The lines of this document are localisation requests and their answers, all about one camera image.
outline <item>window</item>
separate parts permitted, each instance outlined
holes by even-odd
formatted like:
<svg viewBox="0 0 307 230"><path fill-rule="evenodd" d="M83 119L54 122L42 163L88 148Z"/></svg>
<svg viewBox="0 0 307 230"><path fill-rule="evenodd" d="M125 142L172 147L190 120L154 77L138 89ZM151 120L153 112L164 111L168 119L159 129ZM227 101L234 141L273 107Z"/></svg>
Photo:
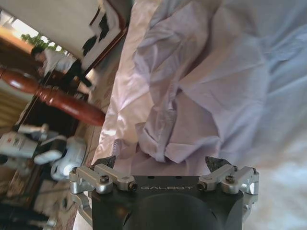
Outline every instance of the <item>window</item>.
<svg viewBox="0 0 307 230"><path fill-rule="evenodd" d="M46 36L28 26L26 23L0 9L0 27L5 27L15 37L30 43L34 46L42 46L43 48L56 50L69 55L69 52L55 42L52 42Z"/></svg>

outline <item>person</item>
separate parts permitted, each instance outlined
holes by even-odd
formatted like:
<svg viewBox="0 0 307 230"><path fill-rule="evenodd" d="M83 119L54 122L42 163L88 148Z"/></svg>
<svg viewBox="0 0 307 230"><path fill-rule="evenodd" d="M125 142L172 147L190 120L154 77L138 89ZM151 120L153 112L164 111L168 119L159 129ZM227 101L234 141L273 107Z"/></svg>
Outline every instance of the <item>person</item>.
<svg viewBox="0 0 307 230"><path fill-rule="evenodd" d="M41 76L46 76L48 72L54 69L65 74L61 88L67 89L73 78L77 76L90 90L95 89L95 86L83 74L80 60L40 46L35 46L32 49L31 56L44 64L43 67L38 69Z"/></svg>

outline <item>black cable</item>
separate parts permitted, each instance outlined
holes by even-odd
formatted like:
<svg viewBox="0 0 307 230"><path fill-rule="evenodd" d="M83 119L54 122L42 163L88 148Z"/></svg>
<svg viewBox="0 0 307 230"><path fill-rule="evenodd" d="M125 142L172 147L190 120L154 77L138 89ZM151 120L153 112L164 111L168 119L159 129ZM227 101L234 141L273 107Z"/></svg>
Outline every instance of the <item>black cable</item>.
<svg viewBox="0 0 307 230"><path fill-rule="evenodd" d="M63 192L63 191L68 191L69 188L62 188L62 189L58 189L58 190L47 190L47 191L43 191L43 192L40 192L40 193L37 193L37 196L39 195L44 195L44 194L51 194L51 193L57 193L57 192ZM28 193L28 194L22 194L22 195L14 195L14 196L11 196L11 197L7 197L7 196L0 196L0 200L13 200L13 199L16 199L16 198L25 198L25 197L31 197L32 194Z"/></svg>

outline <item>wooden bed post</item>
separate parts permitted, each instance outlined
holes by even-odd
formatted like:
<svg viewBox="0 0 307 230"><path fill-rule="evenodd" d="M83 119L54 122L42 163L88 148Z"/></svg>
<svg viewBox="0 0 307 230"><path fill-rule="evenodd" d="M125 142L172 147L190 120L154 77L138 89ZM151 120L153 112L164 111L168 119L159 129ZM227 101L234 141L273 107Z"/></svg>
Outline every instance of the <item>wooden bed post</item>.
<svg viewBox="0 0 307 230"><path fill-rule="evenodd" d="M47 105L58 108L78 120L94 126L102 126L105 121L105 114L94 105L66 95L60 90L42 87L34 79L27 78L19 72L0 67L0 79L22 92L33 93Z"/></svg>

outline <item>metal bracket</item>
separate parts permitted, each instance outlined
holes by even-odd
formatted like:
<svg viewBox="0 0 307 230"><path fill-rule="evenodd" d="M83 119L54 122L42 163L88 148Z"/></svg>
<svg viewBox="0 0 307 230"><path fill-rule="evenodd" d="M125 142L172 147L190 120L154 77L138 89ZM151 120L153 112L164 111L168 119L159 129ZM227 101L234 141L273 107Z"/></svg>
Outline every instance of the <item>metal bracket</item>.
<svg viewBox="0 0 307 230"><path fill-rule="evenodd" d="M236 166L225 164L207 176L200 176L197 188L201 191L212 191L218 183L221 183L222 191L225 193L237 194L239 190L243 192L243 221L245 221L252 205L258 200L259 173L251 167L237 170Z"/></svg>
<svg viewBox="0 0 307 230"><path fill-rule="evenodd" d="M96 189L99 194L107 194L112 192L113 183L122 191L135 191L138 187L133 176L124 175L104 164L98 164L91 169L81 166L70 172L71 198L89 225L93 226L92 209L83 192L91 193Z"/></svg>

